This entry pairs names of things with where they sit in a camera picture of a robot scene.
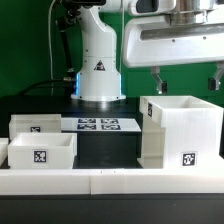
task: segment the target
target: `white machine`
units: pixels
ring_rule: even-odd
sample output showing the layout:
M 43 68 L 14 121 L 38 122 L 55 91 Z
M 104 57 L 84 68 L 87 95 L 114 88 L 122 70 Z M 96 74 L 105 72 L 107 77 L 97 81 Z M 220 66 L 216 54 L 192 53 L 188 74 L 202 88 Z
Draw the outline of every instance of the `white machine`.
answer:
M 159 66 L 217 61 L 214 80 L 218 88 L 224 61 L 222 5 L 207 0 L 107 0 L 103 7 L 81 8 L 77 16 L 84 52 L 83 68 L 77 75 L 72 98 L 92 102 L 125 98 L 120 91 L 121 74 L 116 69 L 116 35 L 98 16 L 100 10 L 118 12 L 122 6 L 133 16 L 144 16 L 131 20 L 125 28 L 123 59 L 127 66 L 151 67 L 162 93 Z M 0 194 L 223 193 L 224 163 L 218 155 L 223 108 L 192 97 L 142 97 L 140 107 L 145 124 L 144 150 L 139 161 L 146 169 L 4 170 L 0 172 Z M 204 122 L 205 142 L 209 145 L 203 144 L 204 148 L 199 149 L 198 141 L 203 140 L 203 133 L 199 132 Z M 179 131 L 176 138 L 176 127 L 181 129 L 181 124 L 189 126 Z M 185 136 L 190 140 L 180 151 L 173 144 L 177 141 L 182 147 Z M 159 153 L 149 150 L 149 141 L 156 142 Z M 212 167 L 208 164 L 210 159 L 214 159 Z M 148 169 L 148 161 L 152 160 L 153 169 Z M 183 167 L 192 161 L 193 167 Z

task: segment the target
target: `warning label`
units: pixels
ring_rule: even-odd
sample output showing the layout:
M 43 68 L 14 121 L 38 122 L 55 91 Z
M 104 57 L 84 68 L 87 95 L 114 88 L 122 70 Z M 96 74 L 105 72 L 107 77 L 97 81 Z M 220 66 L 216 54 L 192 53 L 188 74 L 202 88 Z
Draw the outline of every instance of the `warning label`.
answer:
M 106 69 L 103 65 L 103 62 L 101 60 L 98 62 L 98 64 L 94 68 L 94 70 L 96 70 L 96 71 L 106 71 Z

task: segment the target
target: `black panel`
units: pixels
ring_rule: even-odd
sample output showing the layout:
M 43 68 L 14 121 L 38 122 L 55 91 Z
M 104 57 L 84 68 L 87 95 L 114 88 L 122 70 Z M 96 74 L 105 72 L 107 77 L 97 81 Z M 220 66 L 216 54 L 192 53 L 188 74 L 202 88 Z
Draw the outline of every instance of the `black panel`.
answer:
M 138 133 L 79 133 L 80 168 L 136 168 Z
M 221 224 L 223 194 L 0 197 L 1 223 Z
M 159 8 L 159 0 L 138 0 L 136 9 L 138 13 L 156 12 Z

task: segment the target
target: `open white box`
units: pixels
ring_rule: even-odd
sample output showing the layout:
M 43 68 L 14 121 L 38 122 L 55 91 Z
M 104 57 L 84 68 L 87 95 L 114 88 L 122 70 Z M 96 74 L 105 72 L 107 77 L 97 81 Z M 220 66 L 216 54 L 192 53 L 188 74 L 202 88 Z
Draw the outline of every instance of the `open white box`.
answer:
M 141 97 L 144 168 L 207 168 L 219 156 L 223 108 L 192 96 Z
M 11 115 L 9 135 L 13 140 L 18 133 L 60 133 L 61 114 L 15 114 Z
M 141 98 L 140 109 L 144 114 L 143 156 L 146 155 L 144 153 L 148 150 L 146 147 L 152 146 L 154 144 L 153 141 L 158 142 L 158 139 L 163 139 L 163 141 L 161 141 L 163 145 L 161 144 L 159 149 L 165 149 L 162 146 L 166 144 L 166 131 L 168 129 L 174 131 L 174 134 L 170 132 L 168 137 L 175 138 L 176 143 L 179 142 L 178 137 L 181 133 L 183 134 L 185 129 L 181 129 L 180 133 L 176 131 L 178 125 L 183 127 L 184 124 L 184 122 L 180 123 L 180 121 L 178 121 L 178 113 L 180 113 L 180 116 L 184 118 L 183 121 L 185 121 L 186 119 L 189 119 L 189 117 L 187 115 L 185 117 L 183 111 L 193 111 L 193 114 L 197 115 L 194 116 L 195 118 L 200 118 L 202 120 L 209 118 L 208 120 L 213 120 L 210 120 L 205 124 L 216 124 L 216 128 L 210 129 L 209 133 L 209 137 L 211 137 L 212 141 L 215 142 L 214 145 L 212 142 L 209 143 L 211 148 L 208 150 L 208 153 L 212 155 L 211 161 L 213 162 L 207 164 L 206 167 L 201 165 L 201 155 L 204 156 L 204 152 L 201 147 L 199 148 L 199 146 L 204 145 L 203 141 L 208 141 L 206 139 L 206 135 L 206 137 L 203 137 L 204 133 L 206 134 L 208 130 L 205 128 L 206 125 L 204 123 L 200 126 L 201 124 L 197 124 L 193 117 L 191 117 L 191 127 L 193 127 L 193 130 L 200 129 L 202 136 L 196 144 L 198 133 L 196 132 L 195 135 L 192 133 L 191 135 L 187 132 L 188 128 L 185 130 L 185 134 L 188 138 L 192 136 L 195 137 L 196 147 L 201 149 L 199 153 L 200 156 L 198 156 L 197 160 L 197 166 L 194 166 L 197 169 L 177 169 L 174 166 L 174 168 L 164 167 L 161 169 L 160 167 L 160 169 L 146 168 L 130 170 L 0 170 L 0 195 L 224 193 L 224 164 L 222 158 L 218 156 L 223 109 L 194 97 L 171 97 L 173 99 L 172 104 L 171 101 L 168 102 L 166 98 L 167 97 L 158 98 L 157 102 L 160 102 L 160 104 L 162 102 L 162 106 L 158 106 L 157 104 L 154 106 L 157 98 Z M 153 103 L 152 110 L 148 110 L 151 108 L 148 107 L 149 102 Z M 167 129 L 162 126 L 162 124 L 167 124 L 169 121 L 168 118 L 170 118 L 166 113 L 164 113 L 164 111 L 170 112 L 171 114 L 175 112 L 173 114 L 173 120 L 171 120 L 174 125 L 173 129 L 170 129 L 171 127 Z M 154 125 L 157 125 L 157 129 L 154 131 L 155 133 L 150 132 L 151 130 L 148 131 L 149 124 L 145 122 L 150 123 L 150 121 L 153 121 Z M 148 158 L 143 157 L 142 160 L 143 159 L 145 159 L 144 162 L 147 162 Z M 164 162 L 162 159 L 164 159 L 164 157 L 160 157 L 161 163 Z
M 8 146 L 11 169 L 72 169 L 76 134 L 20 133 Z

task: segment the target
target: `white box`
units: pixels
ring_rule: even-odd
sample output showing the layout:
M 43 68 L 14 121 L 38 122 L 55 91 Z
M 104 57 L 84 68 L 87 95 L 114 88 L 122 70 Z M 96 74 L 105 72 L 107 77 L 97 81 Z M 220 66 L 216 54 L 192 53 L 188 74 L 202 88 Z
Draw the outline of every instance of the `white box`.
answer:
M 20 133 L 8 146 L 11 169 L 72 169 L 76 134 Z
M 223 108 L 192 96 L 146 96 L 140 111 L 144 168 L 220 165 Z
M 9 123 L 10 139 L 14 139 L 18 133 L 41 132 L 60 133 L 60 114 L 24 114 L 11 115 Z
M 8 138 L 0 138 L 0 166 L 5 161 L 7 155 L 8 155 Z

